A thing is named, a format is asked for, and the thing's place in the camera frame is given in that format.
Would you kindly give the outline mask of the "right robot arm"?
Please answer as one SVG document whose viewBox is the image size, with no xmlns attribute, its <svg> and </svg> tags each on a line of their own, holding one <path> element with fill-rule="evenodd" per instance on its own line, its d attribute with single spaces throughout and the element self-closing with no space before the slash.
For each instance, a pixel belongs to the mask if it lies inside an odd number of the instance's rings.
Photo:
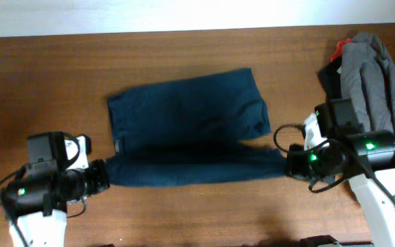
<svg viewBox="0 0 395 247">
<path fill-rule="evenodd" d="M 292 124 L 304 144 L 285 150 L 286 175 L 322 193 L 344 181 L 361 205 L 374 246 L 395 246 L 395 136 L 363 131 L 350 99 L 315 107 L 303 124 Z"/>
</svg>

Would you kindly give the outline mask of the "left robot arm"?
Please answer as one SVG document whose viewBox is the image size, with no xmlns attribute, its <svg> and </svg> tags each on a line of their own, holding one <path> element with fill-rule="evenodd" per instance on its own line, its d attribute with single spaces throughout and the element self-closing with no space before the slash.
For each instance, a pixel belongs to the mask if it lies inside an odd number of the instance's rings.
<svg viewBox="0 0 395 247">
<path fill-rule="evenodd" d="M 105 162 L 88 160 L 91 139 L 67 132 L 27 138 L 29 161 L 0 192 L 14 246 L 63 246 L 70 204 L 110 186 Z"/>
</svg>

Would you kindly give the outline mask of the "navy blue shorts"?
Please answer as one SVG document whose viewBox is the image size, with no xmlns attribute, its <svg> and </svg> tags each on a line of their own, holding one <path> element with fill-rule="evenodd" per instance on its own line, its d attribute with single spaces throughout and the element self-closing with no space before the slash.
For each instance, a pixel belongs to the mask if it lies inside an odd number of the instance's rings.
<svg viewBox="0 0 395 247">
<path fill-rule="evenodd" d="M 137 86 L 107 100 L 110 182 L 178 187 L 281 177 L 286 159 L 247 141 L 271 132 L 249 68 Z"/>
</svg>

